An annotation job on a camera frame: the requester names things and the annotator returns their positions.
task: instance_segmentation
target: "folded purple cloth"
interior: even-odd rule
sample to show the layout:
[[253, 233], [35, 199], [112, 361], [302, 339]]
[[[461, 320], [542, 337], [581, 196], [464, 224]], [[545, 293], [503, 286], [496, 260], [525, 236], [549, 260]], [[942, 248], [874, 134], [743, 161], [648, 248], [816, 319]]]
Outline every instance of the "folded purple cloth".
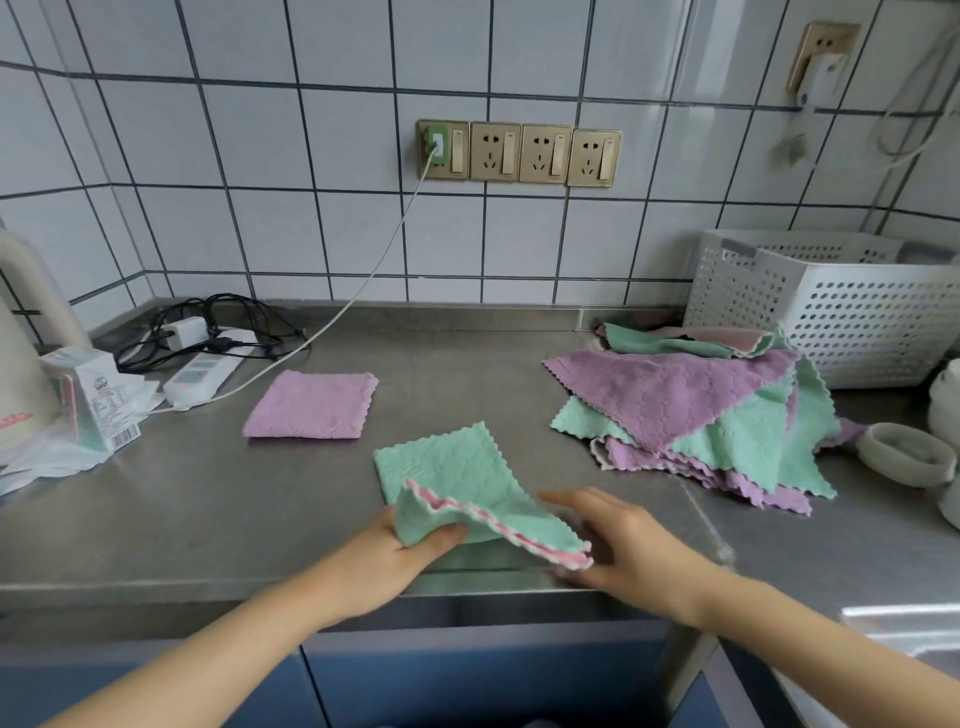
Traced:
[[695, 457], [666, 450], [653, 453], [635, 448], [608, 437], [604, 441], [610, 464], [619, 471], [659, 470], [670, 471], [677, 475], [697, 480], [707, 488], [717, 488], [743, 496], [757, 508], [770, 505], [775, 508], [793, 511], [809, 516], [813, 509], [806, 494], [796, 488], [777, 486], [773, 493], [767, 493], [750, 478], [737, 471], [716, 471]]
[[627, 430], [639, 446], [664, 452], [786, 376], [799, 358], [789, 349], [753, 359], [574, 352], [547, 359], [543, 366], [571, 393]]
[[284, 372], [243, 425], [246, 437], [310, 437], [355, 440], [367, 420], [372, 374], [305, 375]]

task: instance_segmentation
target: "electric kettle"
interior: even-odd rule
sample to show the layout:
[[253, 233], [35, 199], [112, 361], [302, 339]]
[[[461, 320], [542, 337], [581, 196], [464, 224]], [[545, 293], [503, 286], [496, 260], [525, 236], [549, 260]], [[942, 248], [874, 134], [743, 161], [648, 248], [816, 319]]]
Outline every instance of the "electric kettle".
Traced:
[[[90, 337], [40, 256], [4, 228], [0, 228], [0, 269], [43, 312], [44, 322], [61, 346], [90, 346]], [[40, 432], [59, 412], [57, 394], [40, 370], [34, 346], [0, 301], [0, 449]]]

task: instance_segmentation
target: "power socket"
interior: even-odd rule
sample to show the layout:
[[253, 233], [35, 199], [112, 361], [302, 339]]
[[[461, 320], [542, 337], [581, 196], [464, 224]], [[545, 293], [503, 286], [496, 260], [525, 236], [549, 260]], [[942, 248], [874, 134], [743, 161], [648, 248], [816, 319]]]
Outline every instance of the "power socket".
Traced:
[[470, 125], [470, 178], [516, 182], [520, 175], [519, 124], [475, 121]]
[[620, 155], [620, 132], [577, 129], [570, 148], [570, 187], [612, 187]]
[[520, 181], [546, 184], [566, 182], [570, 132], [568, 126], [524, 124], [520, 145]]
[[445, 133], [449, 149], [444, 150], [439, 162], [437, 158], [431, 161], [426, 178], [428, 180], [468, 180], [470, 177], [470, 123], [436, 119], [421, 119], [417, 122], [417, 150], [421, 174], [430, 155], [426, 136], [431, 130]]

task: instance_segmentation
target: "power strip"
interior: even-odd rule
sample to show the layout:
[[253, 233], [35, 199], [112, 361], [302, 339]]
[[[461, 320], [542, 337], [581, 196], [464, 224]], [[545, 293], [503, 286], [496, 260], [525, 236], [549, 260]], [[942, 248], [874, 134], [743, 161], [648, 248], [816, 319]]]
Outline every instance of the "power strip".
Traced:
[[[246, 328], [228, 328], [218, 334], [220, 337], [257, 344], [256, 334]], [[245, 356], [252, 353], [254, 346], [238, 347], [231, 353]], [[243, 359], [237, 356], [223, 356], [218, 353], [199, 353], [179, 372], [171, 376], [163, 385], [163, 394], [174, 409], [189, 409], [203, 404], [220, 389], [233, 370], [240, 366]]]

